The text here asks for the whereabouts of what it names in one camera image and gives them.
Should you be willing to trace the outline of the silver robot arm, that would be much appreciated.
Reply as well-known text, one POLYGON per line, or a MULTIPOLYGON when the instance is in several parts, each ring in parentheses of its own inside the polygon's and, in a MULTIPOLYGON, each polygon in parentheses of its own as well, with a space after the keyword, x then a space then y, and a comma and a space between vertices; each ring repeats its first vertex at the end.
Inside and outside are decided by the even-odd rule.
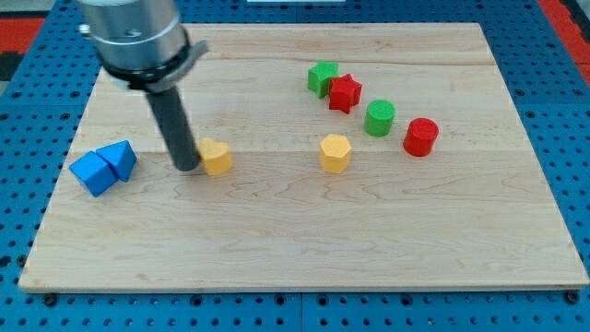
POLYGON ((112 77, 129 89, 161 93, 185 77, 208 52, 191 42, 173 0, 78 0, 91 39, 112 77))

